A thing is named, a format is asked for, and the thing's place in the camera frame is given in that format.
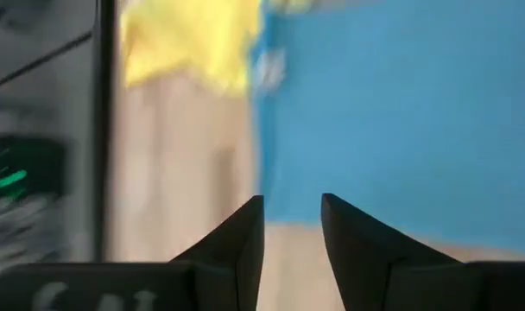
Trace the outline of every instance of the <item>green led indicator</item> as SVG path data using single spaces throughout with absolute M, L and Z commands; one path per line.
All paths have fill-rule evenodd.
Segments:
M 27 177 L 27 171 L 25 170 L 16 171 L 15 173 L 0 179 L 0 188 L 7 187 L 11 184 L 14 184 L 22 180 L 25 177 Z

